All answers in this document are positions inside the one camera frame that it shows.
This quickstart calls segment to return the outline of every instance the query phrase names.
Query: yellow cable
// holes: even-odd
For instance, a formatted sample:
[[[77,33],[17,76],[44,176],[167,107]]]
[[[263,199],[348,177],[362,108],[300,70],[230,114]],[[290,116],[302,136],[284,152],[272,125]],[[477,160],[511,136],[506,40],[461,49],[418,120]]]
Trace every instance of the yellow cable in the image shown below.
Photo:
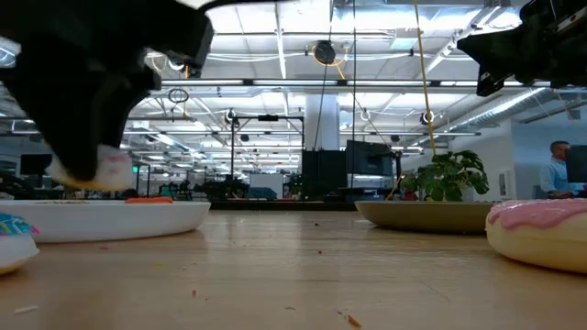
[[[415,23],[417,25],[418,46],[420,47],[420,69],[422,70],[422,82],[424,85],[424,98],[426,99],[426,121],[428,122],[428,135],[430,137],[430,147],[432,154],[437,155],[437,145],[434,142],[434,130],[432,128],[432,114],[430,113],[430,103],[428,102],[428,86],[426,85],[426,68],[424,66],[424,48],[422,47],[422,30],[420,29],[420,15],[418,12],[418,1],[414,0]]]

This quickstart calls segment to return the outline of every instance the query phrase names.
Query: white plate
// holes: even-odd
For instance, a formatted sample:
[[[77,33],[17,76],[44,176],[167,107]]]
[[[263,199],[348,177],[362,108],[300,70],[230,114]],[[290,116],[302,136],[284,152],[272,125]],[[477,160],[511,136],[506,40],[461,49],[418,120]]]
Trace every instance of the white plate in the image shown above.
[[[155,237],[195,230],[210,203],[125,204],[122,201],[0,201],[0,212],[35,226],[39,243]]]

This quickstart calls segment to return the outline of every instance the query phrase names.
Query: donut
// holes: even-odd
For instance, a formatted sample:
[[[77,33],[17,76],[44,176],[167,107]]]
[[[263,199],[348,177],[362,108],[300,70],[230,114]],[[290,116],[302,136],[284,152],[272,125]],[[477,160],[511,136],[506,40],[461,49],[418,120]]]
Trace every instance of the donut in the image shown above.
[[[587,273],[587,200],[508,201],[487,215],[500,254],[555,270]]]

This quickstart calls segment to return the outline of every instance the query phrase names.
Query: air duct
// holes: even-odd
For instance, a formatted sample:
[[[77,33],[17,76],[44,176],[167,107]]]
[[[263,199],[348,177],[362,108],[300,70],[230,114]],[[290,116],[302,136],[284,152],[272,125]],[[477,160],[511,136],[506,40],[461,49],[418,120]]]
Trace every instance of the air duct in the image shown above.
[[[576,98],[574,94],[562,94],[563,101]],[[558,99],[550,88],[529,89],[515,95],[502,96],[473,110],[466,119],[450,126],[438,128],[437,131],[459,131],[466,127],[487,127],[498,124],[511,116],[521,114],[529,108],[540,106],[548,101]]]

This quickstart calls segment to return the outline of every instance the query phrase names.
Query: desk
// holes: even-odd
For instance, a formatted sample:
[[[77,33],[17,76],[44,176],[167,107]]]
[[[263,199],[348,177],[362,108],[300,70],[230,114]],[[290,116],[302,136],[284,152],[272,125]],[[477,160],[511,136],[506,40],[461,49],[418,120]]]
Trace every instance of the desk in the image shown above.
[[[3,329],[352,329],[338,311],[365,330],[567,330],[587,320],[586,277],[502,258],[483,236],[381,230],[352,212],[213,211],[200,228],[40,246],[0,278]]]

